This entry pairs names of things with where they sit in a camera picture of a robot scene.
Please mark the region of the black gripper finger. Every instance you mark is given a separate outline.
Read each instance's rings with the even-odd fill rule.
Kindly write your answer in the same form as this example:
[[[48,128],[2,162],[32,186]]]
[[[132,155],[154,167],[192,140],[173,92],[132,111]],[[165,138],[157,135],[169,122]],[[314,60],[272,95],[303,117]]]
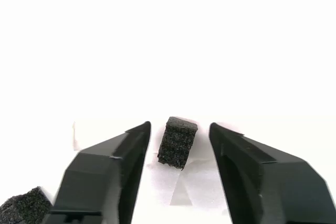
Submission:
[[[335,223],[327,183],[305,160],[215,122],[209,140],[232,223]]]
[[[43,223],[131,223],[150,134],[146,121],[81,150]]]

